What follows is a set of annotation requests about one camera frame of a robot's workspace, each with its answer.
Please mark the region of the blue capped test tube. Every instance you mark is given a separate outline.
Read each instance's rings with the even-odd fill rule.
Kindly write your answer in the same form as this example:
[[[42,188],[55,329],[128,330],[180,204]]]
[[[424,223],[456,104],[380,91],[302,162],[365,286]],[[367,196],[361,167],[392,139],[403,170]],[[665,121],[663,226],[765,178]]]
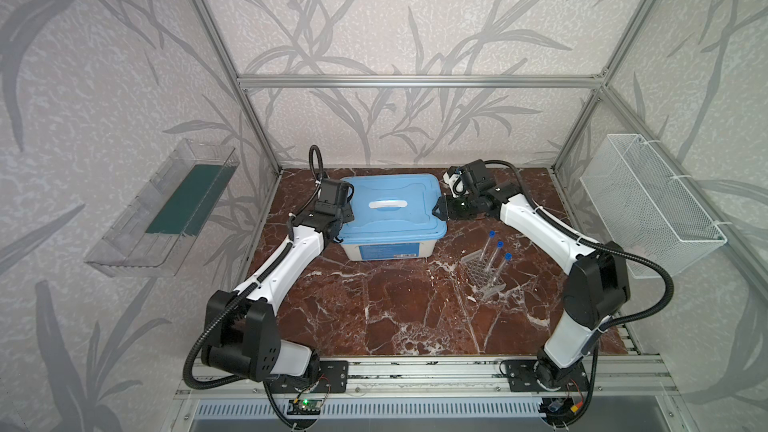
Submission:
[[[497,259],[502,254],[503,247],[504,247],[504,242],[503,241],[498,241],[495,249],[491,253],[491,255],[489,257],[489,260],[487,262],[487,266],[486,266],[487,270],[492,271],[495,268],[495,262],[497,261]]]
[[[495,231],[490,231],[488,234],[488,239],[485,243],[485,246],[483,248],[483,254],[482,259],[488,260],[494,253],[494,251],[497,248],[497,240],[496,240],[497,233]]]

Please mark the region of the blue plastic lid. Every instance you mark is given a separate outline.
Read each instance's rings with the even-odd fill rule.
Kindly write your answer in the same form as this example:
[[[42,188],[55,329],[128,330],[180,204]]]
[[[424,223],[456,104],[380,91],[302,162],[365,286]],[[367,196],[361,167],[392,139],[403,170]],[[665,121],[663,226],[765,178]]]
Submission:
[[[342,226],[339,238],[348,244],[368,245],[437,240],[447,231],[432,209],[441,197],[431,174],[346,177],[354,187],[354,219]]]

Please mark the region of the white plastic tub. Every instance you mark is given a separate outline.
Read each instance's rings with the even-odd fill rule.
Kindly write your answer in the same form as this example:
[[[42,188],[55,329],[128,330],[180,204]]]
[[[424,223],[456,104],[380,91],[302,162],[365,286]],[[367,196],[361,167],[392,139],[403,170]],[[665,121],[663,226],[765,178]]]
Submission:
[[[386,261],[429,257],[435,248],[436,240],[341,245],[349,260]]]

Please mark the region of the clear test tube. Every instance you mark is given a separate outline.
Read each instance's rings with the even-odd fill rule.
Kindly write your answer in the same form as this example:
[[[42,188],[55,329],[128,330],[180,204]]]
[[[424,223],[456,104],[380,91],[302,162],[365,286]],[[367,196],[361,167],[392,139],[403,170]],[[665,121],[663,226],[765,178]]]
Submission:
[[[506,252],[504,254],[503,261],[501,262],[501,264],[496,270],[496,278],[500,278],[501,274],[508,269],[511,260],[512,260],[512,254],[510,252]]]

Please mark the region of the clear test tube rack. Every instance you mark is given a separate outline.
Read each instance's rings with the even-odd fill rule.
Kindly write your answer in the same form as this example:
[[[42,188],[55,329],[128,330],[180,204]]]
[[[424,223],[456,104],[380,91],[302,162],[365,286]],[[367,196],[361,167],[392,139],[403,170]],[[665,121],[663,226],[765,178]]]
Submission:
[[[481,259],[482,251],[474,251],[459,261],[459,269],[466,276],[473,291],[474,298],[479,301],[487,301],[493,294],[499,293],[506,287],[501,279],[501,273],[496,268],[487,270]]]

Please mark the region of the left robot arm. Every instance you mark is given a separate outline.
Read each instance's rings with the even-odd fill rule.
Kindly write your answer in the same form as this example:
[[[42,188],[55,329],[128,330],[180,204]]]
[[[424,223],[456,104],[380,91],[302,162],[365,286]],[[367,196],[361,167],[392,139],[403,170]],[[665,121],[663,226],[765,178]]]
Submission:
[[[182,378],[193,390],[241,380],[284,379],[304,389],[320,379],[312,348],[281,338],[277,312],[305,268],[353,220],[354,187],[328,177],[317,145],[309,149],[313,195],[287,222],[286,237],[274,253],[232,291],[219,290],[206,306],[204,330],[188,353]]]

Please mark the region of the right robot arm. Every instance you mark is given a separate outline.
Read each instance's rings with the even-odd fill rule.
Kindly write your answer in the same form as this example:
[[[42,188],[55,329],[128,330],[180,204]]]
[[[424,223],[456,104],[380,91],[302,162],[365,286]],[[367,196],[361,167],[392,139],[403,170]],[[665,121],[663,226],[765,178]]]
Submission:
[[[671,274],[645,257],[625,251],[615,242],[597,242],[538,204],[520,170],[507,163],[514,182],[498,183],[493,161],[478,159],[449,168],[443,175],[448,188],[434,209],[446,221],[492,217],[515,229],[553,259],[566,275],[563,313],[554,332],[539,349],[533,372],[544,390],[564,387],[587,354],[595,354],[600,337],[609,329],[658,314],[671,302],[675,286]],[[619,310],[629,301],[628,263],[654,271],[663,281],[661,298],[629,315]]]

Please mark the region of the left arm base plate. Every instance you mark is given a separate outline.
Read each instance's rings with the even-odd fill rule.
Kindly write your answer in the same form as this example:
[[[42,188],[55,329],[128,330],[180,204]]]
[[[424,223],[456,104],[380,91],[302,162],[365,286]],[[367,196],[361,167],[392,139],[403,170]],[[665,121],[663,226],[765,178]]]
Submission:
[[[348,361],[321,359],[317,365],[317,372],[307,377],[280,375],[267,381],[266,385],[272,393],[277,394],[346,392],[350,365]]]

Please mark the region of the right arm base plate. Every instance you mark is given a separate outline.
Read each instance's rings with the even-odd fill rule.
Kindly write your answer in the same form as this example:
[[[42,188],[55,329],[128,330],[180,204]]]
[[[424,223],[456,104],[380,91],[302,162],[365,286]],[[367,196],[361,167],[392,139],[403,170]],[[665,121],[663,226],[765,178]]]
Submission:
[[[566,392],[577,386],[581,392],[589,388],[589,377],[581,361],[558,368],[544,359],[510,359],[502,361],[500,370],[511,392]]]

